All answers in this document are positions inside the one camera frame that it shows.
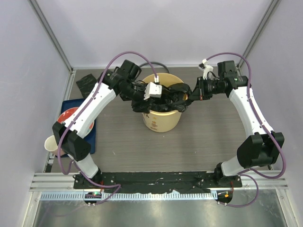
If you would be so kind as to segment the black trash bag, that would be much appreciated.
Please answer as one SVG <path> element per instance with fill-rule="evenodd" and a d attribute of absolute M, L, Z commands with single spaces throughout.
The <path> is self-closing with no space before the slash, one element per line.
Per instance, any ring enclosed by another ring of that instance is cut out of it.
<path fill-rule="evenodd" d="M 146 114 L 150 111 L 167 113 L 175 110 L 182 113 L 192 103 L 187 101 L 187 96 L 191 93 L 190 86 L 185 83 L 162 86 L 160 98 L 151 97 L 146 101 L 132 101 L 132 109 L 134 112 Z"/>

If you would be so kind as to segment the yellow capybara trash bin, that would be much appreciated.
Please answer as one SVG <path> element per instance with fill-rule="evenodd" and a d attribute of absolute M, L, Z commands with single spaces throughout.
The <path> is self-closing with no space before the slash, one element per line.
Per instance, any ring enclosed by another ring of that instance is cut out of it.
<path fill-rule="evenodd" d="M 183 81 L 170 73 L 158 73 L 158 78 L 155 79 L 154 75 L 149 75 L 143 79 L 143 83 L 148 84 L 153 82 L 162 86 L 170 86 L 176 83 L 183 83 Z M 181 112 L 171 111 L 167 113 L 159 113 L 150 111 L 150 113 L 143 113 L 143 121 L 150 130 L 155 132 L 168 132 L 174 129 L 180 120 Z"/>

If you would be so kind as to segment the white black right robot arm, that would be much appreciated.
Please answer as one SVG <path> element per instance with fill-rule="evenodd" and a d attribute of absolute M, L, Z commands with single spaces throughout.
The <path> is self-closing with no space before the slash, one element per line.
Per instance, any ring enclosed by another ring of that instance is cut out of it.
<path fill-rule="evenodd" d="M 219 163 L 211 177 L 216 185 L 224 187 L 238 173 L 245 173 L 253 167 L 274 164 L 285 139 L 264 118 L 254 98 L 249 78 L 238 75 L 234 61 L 223 61 L 217 66 L 216 76 L 208 61 L 202 60 L 199 68 L 203 71 L 203 76 L 197 78 L 188 102 L 209 100 L 213 95 L 226 94 L 239 114 L 246 139 L 237 149 L 236 156 Z"/>

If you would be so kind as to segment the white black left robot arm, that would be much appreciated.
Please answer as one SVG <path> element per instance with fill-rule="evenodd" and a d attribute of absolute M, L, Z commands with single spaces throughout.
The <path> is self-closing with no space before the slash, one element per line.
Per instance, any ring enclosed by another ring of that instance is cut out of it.
<path fill-rule="evenodd" d="M 52 127 L 58 150 L 72 159 L 85 175 L 84 183 L 91 189 L 100 185 L 101 171 L 91 157 L 91 144 L 85 140 L 88 128 L 118 95 L 127 100 L 143 100 L 144 92 L 134 85 L 141 71 L 138 65 L 129 60 L 114 70 L 104 70 L 76 112 L 62 123 L 55 122 Z"/>

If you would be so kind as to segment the folded spare black bags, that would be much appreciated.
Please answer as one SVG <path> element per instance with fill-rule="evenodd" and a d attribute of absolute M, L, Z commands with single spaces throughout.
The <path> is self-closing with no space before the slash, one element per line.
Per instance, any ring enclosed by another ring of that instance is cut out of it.
<path fill-rule="evenodd" d="M 76 81 L 77 87 L 79 88 L 81 95 L 84 99 L 86 99 L 91 91 L 93 90 L 97 79 L 92 75 L 88 74 Z"/>

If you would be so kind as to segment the blue tray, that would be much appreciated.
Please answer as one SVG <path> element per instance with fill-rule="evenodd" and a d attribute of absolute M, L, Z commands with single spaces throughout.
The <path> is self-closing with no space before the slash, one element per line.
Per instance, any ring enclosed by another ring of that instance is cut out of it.
<path fill-rule="evenodd" d="M 61 113 L 72 107 L 79 107 L 84 102 L 84 98 L 66 100 L 62 102 Z M 96 152 L 96 134 L 97 134 L 97 120 L 95 120 L 94 127 L 88 136 L 85 136 L 85 141 L 91 145 L 90 154 Z"/>

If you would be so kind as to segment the red and teal plate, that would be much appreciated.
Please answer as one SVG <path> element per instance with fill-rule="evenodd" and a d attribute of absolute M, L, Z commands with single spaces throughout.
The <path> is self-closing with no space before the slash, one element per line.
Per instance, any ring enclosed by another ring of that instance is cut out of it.
<path fill-rule="evenodd" d="M 62 112 L 59 116 L 59 118 L 57 119 L 57 121 L 59 123 L 63 123 L 65 120 L 67 120 L 69 117 L 71 117 L 76 111 L 77 111 L 78 107 L 72 107 L 69 108 L 67 110 L 65 110 L 64 112 Z M 90 132 L 92 131 L 93 127 L 94 127 L 95 122 L 92 122 L 90 127 L 87 130 L 87 133 L 85 136 L 88 136 L 90 134 Z"/>

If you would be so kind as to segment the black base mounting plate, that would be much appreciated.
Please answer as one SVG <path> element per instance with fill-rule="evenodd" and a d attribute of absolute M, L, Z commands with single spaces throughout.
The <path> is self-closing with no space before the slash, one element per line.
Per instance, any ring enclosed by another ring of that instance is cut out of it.
<path fill-rule="evenodd" d="M 121 185 L 118 193 L 164 194 L 177 191 L 186 193 L 210 192 L 210 188 L 241 188 L 239 176 L 219 177 L 212 172 L 103 172 L 93 179 L 95 183 L 113 188 L 104 192 L 112 193 Z"/>

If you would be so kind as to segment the white paper cup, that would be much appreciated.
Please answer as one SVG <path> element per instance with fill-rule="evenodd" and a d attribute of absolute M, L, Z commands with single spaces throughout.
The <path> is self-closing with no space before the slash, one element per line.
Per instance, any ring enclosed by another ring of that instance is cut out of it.
<path fill-rule="evenodd" d="M 45 140 L 44 147 L 47 151 L 53 153 L 55 156 L 58 156 L 58 145 L 54 135 Z"/>

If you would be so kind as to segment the aluminium frame rail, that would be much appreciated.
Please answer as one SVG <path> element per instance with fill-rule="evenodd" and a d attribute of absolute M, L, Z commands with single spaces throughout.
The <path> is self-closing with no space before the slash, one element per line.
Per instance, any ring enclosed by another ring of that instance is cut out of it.
<path fill-rule="evenodd" d="M 286 179 L 284 177 L 278 179 L 266 179 L 252 171 L 246 173 L 250 177 L 242 176 L 242 189 L 252 190 L 256 189 L 256 186 L 252 180 L 258 184 L 259 189 L 288 189 Z M 59 192 L 59 191 L 74 191 L 74 178 L 76 173 L 69 173 L 64 175 L 63 173 L 35 173 L 32 179 L 29 190 L 31 192 Z"/>

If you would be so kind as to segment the right aluminium corner post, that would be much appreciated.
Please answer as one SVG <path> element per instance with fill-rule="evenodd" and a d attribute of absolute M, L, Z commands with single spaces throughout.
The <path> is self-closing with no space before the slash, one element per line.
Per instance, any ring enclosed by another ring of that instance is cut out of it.
<path fill-rule="evenodd" d="M 243 57 L 248 59 L 248 56 L 250 55 L 251 51 L 253 50 L 255 44 L 257 43 L 258 39 L 262 35 L 263 31 L 265 30 L 269 20 L 273 16 L 276 8 L 280 4 L 281 0 L 271 0 L 269 6 L 267 7 L 265 13 L 263 14 L 256 30 L 253 33 L 253 36 L 251 37 L 250 41 L 248 42 L 248 45 L 246 46 L 246 49 L 244 50 Z"/>

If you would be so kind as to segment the aluminium corner post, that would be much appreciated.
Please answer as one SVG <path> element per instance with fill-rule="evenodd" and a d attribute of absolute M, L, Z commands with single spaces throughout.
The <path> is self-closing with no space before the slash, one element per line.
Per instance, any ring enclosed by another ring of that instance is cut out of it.
<path fill-rule="evenodd" d="M 47 21 L 43 11 L 41 10 L 38 2 L 36 0 L 28 0 L 31 8 L 33 9 L 34 13 L 36 14 L 38 20 L 40 21 L 43 29 L 45 30 L 46 34 L 48 35 L 51 43 L 53 44 L 55 50 L 58 52 L 61 60 L 63 61 L 65 67 L 67 68 L 69 73 L 72 73 L 73 67 L 71 66 L 66 54 L 64 53 L 61 45 L 59 44 L 58 39 L 56 38 L 50 24 Z"/>
<path fill-rule="evenodd" d="M 265 30 L 269 20 L 273 16 L 276 8 L 280 4 L 281 0 L 271 0 L 269 6 L 267 7 L 265 13 L 263 14 L 256 30 L 253 33 L 253 36 L 251 37 L 250 41 L 248 42 L 248 45 L 246 46 L 246 49 L 244 50 L 243 57 L 248 59 L 248 56 L 250 55 L 251 51 L 253 50 L 255 44 L 257 43 L 258 39 L 262 35 L 263 31 Z"/>

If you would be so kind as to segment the left aluminium corner post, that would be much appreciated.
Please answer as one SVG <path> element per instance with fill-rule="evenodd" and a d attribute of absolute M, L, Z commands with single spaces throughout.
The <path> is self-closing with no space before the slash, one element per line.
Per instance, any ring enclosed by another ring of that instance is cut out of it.
<path fill-rule="evenodd" d="M 65 67 L 67 68 L 69 73 L 72 73 L 73 67 L 71 66 L 66 54 L 64 53 L 61 45 L 59 44 L 58 39 L 56 38 L 50 24 L 47 21 L 43 11 L 41 10 L 38 2 L 36 0 L 28 0 L 31 8 L 33 9 L 34 13 L 36 14 L 38 20 L 40 21 L 43 29 L 45 30 L 46 34 L 48 35 L 51 43 L 53 44 L 55 50 L 58 52 L 61 60 L 63 61 Z"/>

